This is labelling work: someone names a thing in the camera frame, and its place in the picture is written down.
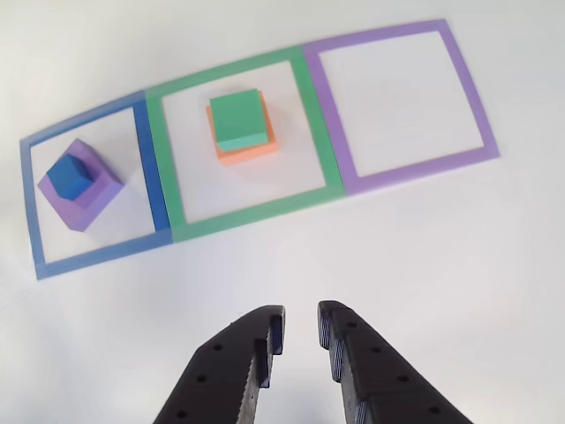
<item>green square outline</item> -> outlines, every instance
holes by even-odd
[[[294,73],[298,92],[300,93],[310,130],[312,131],[314,146],[318,153],[324,179],[326,180],[326,186],[229,212],[221,216],[214,216],[196,223],[187,223],[178,188],[175,161],[170,148],[169,135],[162,111],[162,98],[165,95],[170,95],[212,80],[285,61],[290,62]],[[161,177],[162,192],[167,206],[167,213],[169,214],[173,241],[175,242],[228,230],[239,225],[294,212],[302,208],[309,208],[322,202],[345,196],[342,177],[337,167],[334,149],[329,140],[326,122],[321,112],[318,96],[316,95],[302,48],[299,46],[248,57],[247,59],[223,64],[166,82],[146,90],[146,99],[157,168]]]

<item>blue tape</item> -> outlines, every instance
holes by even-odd
[[[43,253],[43,243],[41,240],[41,230],[37,216],[37,206],[35,204],[34,173],[32,169],[31,147],[49,140],[61,133],[88,124],[89,122],[106,117],[120,110],[133,108],[135,125],[138,133],[139,153],[141,164],[145,174],[147,195],[151,206],[151,213],[155,226],[155,233],[143,237],[127,240],[113,246],[106,246],[92,252],[78,254],[61,261],[45,263]],[[173,242],[170,231],[169,217],[161,189],[161,180],[157,170],[153,149],[153,137],[149,127],[145,92],[139,91],[132,95],[127,95],[121,99],[106,103],[102,106],[81,113],[76,117],[71,117],[63,122],[52,125],[29,137],[25,137],[19,144],[22,179],[24,183],[24,195],[26,201],[27,227],[31,240],[35,273],[37,279],[56,276],[65,272],[73,271],[95,265],[105,261],[111,261],[130,254],[137,254],[159,246],[169,245]]]

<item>square frame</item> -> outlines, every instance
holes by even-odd
[[[372,175],[359,177],[355,169],[353,157],[343,129],[328,77],[320,60],[320,53],[332,49],[353,46],[366,42],[376,42],[406,35],[422,34],[437,31],[445,43],[449,57],[456,68],[457,76],[463,86],[467,101],[475,118],[478,131],[483,140],[483,147],[474,148],[452,155],[437,157],[421,163],[413,163],[393,170],[384,170]],[[493,130],[486,117],[483,104],[478,97],[477,89],[464,62],[463,55],[457,47],[456,40],[445,19],[428,20],[411,24],[389,26],[355,34],[340,35],[303,45],[305,59],[312,75],[313,84],[320,99],[321,109],[328,126],[329,137],[334,146],[335,158],[342,175],[347,194],[355,194],[382,186],[433,175],[445,170],[453,170],[465,165],[483,162],[500,156],[494,139]]]
[[[45,262],[41,230],[37,207],[35,203],[34,174],[32,169],[31,149],[33,146],[48,141],[49,139],[70,131],[78,126],[93,122],[120,110],[133,108],[135,127],[138,134],[139,155],[141,166],[145,176],[147,196],[153,216],[155,232],[143,237],[133,238],[112,246],[105,246],[91,252],[77,254],[60,261]],[[139,252],[165,246],[172,243],[169,218],[165,206],[159,172],[153,149],[153,139],[149,128],[149,117],[147,104],[143,91],[127,95],[121,99],[106,103],[76,117],[71,117],[63,122],[52,125],[44,130],[36,132],[22,139],[19,143],[22,178],[24,183],[24,196],[26,202],[27,227],[31,239],[32,253],[34,257],[35,273],[37,279],[56,276],[64,272],[72,271],[95,265],[96,263],[111,261],[113,259],[136,254]]]
[[[177,91],[195,87],[212,80],[218,80],[230,75],[284,61],[290,62],[294,73],[326,185],[315,190],[268,201],[260,205],[236,210],[221,216],[214,216],[196,223],[187,223],[178,187],[175,160],[173,158],[165,116],[162,110],[162,98],[165,95],[170,95]],[[308,208],[345,195],[342,177],[334,155],[334,149],[332,149],[329,140],[328,129],[326,128],[313,81],[300,47],[291,47],[256,57],[249,57],[206,71],[197,72],[187,77],[175,79],[161,84],[160,86],[149,88],[146,91],[146,99],[149,123],[153,134],[154,151],[161,176],[162,192],[167,205],[167,211],[169,212],[170,228],[175,242],[227,230],[239,225],[293,212],[301,208]]]

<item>cube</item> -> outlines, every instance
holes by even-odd
[[[268,143],[259,90],[241,91],[210,100],[218,147],[222,152]]]
[[[124,185],[96,151],[84,141],[76,139],[58,162],[67,155],[84,163],[92,178],[92,185],[73,201],[59,195],[49,174],[43,176],[37,186],[71,230],[85,231]]]
[[[212,110],[210,107],[206,107],[206,113],[208,115],[208,123],[210,124],[210,130],[212,132],[212,138],[214,139],[214,147],[216,155],[221,163],[224,165],[234,165],[236,163],[241,163],[243,161],[248,161],[255,157],[263,156],[269,153],[274,153],[278,151],[279,147],[276,144],[275,138],[275,131],[273,130],[273,125],[271,123],[271,119],[268,115],[267,105],[265,104],[265,98],[261,91],[260,99],[261,99],[261,107],[263,108],[263,113],[265,115],[265,124],[267,127],[267,137],[268,142],[267,144],[261,144],[258,146],[253,146],[251,148],[241,148],[239,150],[233,150],[231,152],[222,152],[221,149],[218,147],[216,136],[215,136],[215,128],[214,128],[214,119],[212,117]]]
[[[47,175],[57,194],[69,201],[74,201],[93,183],[85,164],[73,155],[63,155]]]

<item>purple cube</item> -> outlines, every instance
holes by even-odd
[[[93,148],[76,139],[61,157],[72,155],[82,161],[93,180],[74,201],[60,197],[46,174],[37,185],[71,230],[84,231],[124,187],[114,171]]]

